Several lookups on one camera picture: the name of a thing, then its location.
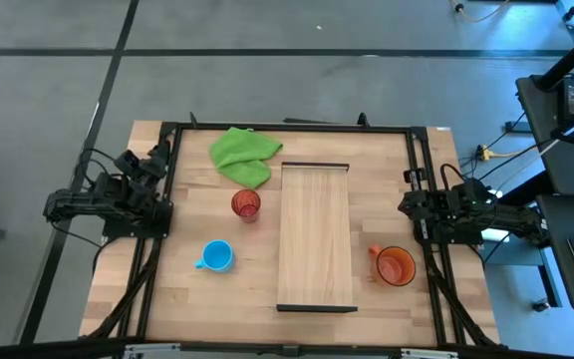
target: red glass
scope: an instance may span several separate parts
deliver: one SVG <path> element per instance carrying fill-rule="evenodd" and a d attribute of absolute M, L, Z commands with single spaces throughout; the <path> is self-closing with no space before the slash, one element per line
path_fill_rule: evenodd
<path fill-rule="evenodd" d="M 231 209 L 245 223 L 253 223 L 258 219 L 260 196 L 251 189 L 242 189 L 231 199 Z"/>

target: yellow cable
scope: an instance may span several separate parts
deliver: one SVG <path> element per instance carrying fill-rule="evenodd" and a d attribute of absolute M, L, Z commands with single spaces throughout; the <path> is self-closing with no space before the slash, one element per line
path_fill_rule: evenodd
<path fill-rule="evenodd" d="M 521 152 L 521 151 L 516 151 L 516 152 L 514 152 L 514 153 L 509 153 L 509 154 L 496 154 L 496 153 L 493 152 L 493 151 L 488 151 L 488 154 L 489 154 L 489 156 L 492 157 L 492 158 L 496 158 L 496 157 L 513 157 L 513 156 L 519 154 L 520 152 Z"/>
<path fill-rule="evenodd" d="M 453 7 L 456 7 L 458 5 L 457 1 L 455 0 L 450 0 L 450 2 L 453 4 Z M 495 15 L 501 8 L 503 8 L 504 6 L 506 6 L 508 3 L 510 2 L 510 0 L 504 0 L 503 3 L 501 3 L 501 5 L 499 5 L 497 7 L 497 9 L 493 10 L 493 12 L 491 12 L 490 14 L 484 16 L 481 19 L 476 19 L 476 20 L 472 20 L 471 18 L 468 17 L 468 15 L 466 14 L 466 12 L 464 11 L 464 8 L 461 8 L 459 10 L 457 10 L 458 13 L 460 13 L 462 15 L 462 17 L 464 18 L 464 20 L 466 20 L 467 22 L 474 24 L 474 23 L 478 23 L 478 22 L 482 22 L 486 19 L 488 19 L 489 17 Z"/>

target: red cup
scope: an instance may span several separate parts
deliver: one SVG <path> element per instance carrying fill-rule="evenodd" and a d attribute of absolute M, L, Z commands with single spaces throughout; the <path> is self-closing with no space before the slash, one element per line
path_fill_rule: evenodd
<path fill-rule="evenodd" d="M 253 223 L 258 219 L 260 196 L 251 189 L 242 189 L 231 198 L 231 209 L 245 223 Z"/>
<path fill-rule="evenodd" d="M 369 248 L 371 274 L 376 282 L 383 285 L 404 286 L 416 276 L 416 262 L 404 249 L 389 246 L 382 249 L 374 244 Z"/>

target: gray floor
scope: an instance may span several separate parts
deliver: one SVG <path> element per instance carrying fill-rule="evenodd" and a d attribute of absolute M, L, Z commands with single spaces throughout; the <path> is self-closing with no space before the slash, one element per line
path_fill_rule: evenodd
<path fill-rule="evenodd" d="M 572 5 L 568 0 L 566 6 Z M 495 3 L 466 2 L 479 16 Z M 114 48 L 128 1 L 0 0 L 0 47 Z M 467 24 L 435 0 L 142 0 L 129 48 L 568 49 L 573 40 L 551 5 L 512 4 Z M 133 120 L 279 122 L 285 117 L 452 127 L 458 153 L 501 134 L 520 106 L 514 81 L 556 59 L 220 57 L 124 58 L 97 146 L 118 153 Z M 106 57 L 0 57 L 0 345 L 17 340 L 51 231 L 46 195 L 68 184 L 108 70 Z M 508 136 L 495 150 L 533 144 Z M 506 173 L 529 161 L 512 163 Z M 496 162 L 483 164 L 483 174 Z M 506 189 L 541 170 L 533 165 Z M 503 176 L 488 178 L 499 185 Z M 72 230 L 98 238 L 97 220 Z M 75 338 L 85 307 L 93 248 L 71 238 L 38 340 Z M 574 310 L 528 310 L 543 296 L 534 268 L 488 266 L 503 343 L 574 355 Z"/>

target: desk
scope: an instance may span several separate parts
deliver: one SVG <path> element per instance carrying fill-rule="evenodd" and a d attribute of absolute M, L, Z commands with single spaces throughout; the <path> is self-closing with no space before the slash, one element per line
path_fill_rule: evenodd
<path fill-rule="evenodd" d="M 574 235 L 574 195 L 541 195 L 537 204 L 546 218 L 551 247 L 574 308 L 574 259 L 566 239 Z"/>
<path fill-rule="evenodd" d="M 538 90 L 530 78 L 517 80 L 517 92 L 535 142 L 550 139 L 557 128 L 557 93 Z M 574 145 L 560 142 L 542 156 L 545 171 L 507 193 L 500 202 L 522 205 L 538 194 L 574 194 Z"/>
<path fill-rule="evenodd" d="M 137 156 L 156 143 L 161 122 L 135 122 L 129 148 Z M 182 132 L 171 200 L 174 215 L 163 241 L 146 338 L 166 341 L 300 343 L 320 345 L 435 346 L 427 274 L 412 222 L 397 206 L 411 189 L 405 136 L 367 133 L 263 132 L 283 143 L 265 163 L 271 179 L 257 191 L 260 218 L 242 223 L 230 208 L 241 189 L 219 175 L 207 152 L 222 131 Z M 429 129 L 434 171 L 457 166 L 449 129 Z M 421 154 L 418 145 L 417 153 Z M 349 164 L 348 190 L 354 299 L 348 314 L 277 312 L 277 260 L 280 225 L 281 163 Z M 203 246 L 227 239 L 237 262 L 231 273 L 194 269 Z M 379 243 L 408 250 L 418 267 L 405 287 L 382 287 L 370 275 L 367 249 Z M 135 248 L 118 239 L 100 255 L 81 334 L 96 329 L 123 295 Z M 498 340 L 484 272 L 477 256 L 463 245 L 450 247 L 460 300 L 486 335 Z M 134 333 L 140 300 L 133 306 Z M 448 306 L 442 301 L 447 338 L 454 342 Z"/>

